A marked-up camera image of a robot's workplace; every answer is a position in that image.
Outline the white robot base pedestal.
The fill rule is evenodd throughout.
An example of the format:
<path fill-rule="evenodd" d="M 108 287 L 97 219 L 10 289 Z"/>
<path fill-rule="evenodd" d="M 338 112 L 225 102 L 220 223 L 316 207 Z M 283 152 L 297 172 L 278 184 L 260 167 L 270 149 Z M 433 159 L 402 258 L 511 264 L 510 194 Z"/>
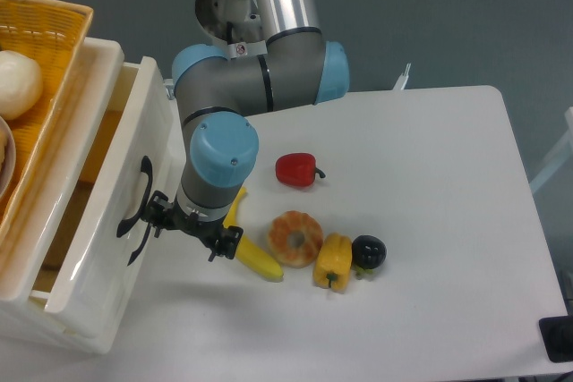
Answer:
<path fill-rule="evenodd" d="M 267 53 L 257 0 L 195 0 L 195 15 L 228 58 Z"/>

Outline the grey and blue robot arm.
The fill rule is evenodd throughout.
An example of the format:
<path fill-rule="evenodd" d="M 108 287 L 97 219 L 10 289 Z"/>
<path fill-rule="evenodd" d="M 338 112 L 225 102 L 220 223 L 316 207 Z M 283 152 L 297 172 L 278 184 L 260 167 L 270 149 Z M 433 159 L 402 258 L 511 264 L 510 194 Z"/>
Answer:
<path fill-rule="evenodd" d="M 350 85 L 345 50 L 322 36 L 314 0 L 253 1 L 263 52 L 202 44 L 175 57 L 184 170 L 173 198 L 147 189 L 136 214 L 149 236 L 180 231 L 228 259 L 243 232 L 223 222 L 259 150 L 249 117 L 342 98 Z"/>

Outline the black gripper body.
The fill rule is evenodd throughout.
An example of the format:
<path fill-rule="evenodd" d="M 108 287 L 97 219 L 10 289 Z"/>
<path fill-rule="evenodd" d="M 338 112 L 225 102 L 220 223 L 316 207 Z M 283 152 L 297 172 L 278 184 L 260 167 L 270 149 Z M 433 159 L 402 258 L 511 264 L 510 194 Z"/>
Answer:
<path fill-rule="evenodd" d="M 241 227 L 227 229 L 223 226 L 224 218 L 208 221 L 197 211 L 190 215 L 174 200 L 170 202 L 167 195 L 161 191 L 154 191 L 142 212 L 141 219 L 154 228 L 160 225 L 163 230 L 179 231 L 199 239 L 201 243 L 211 251 L 213 246 L 218 246 L 219 257 L 227 259 L 235 258 L 237 245 L 244 233 Z"/>

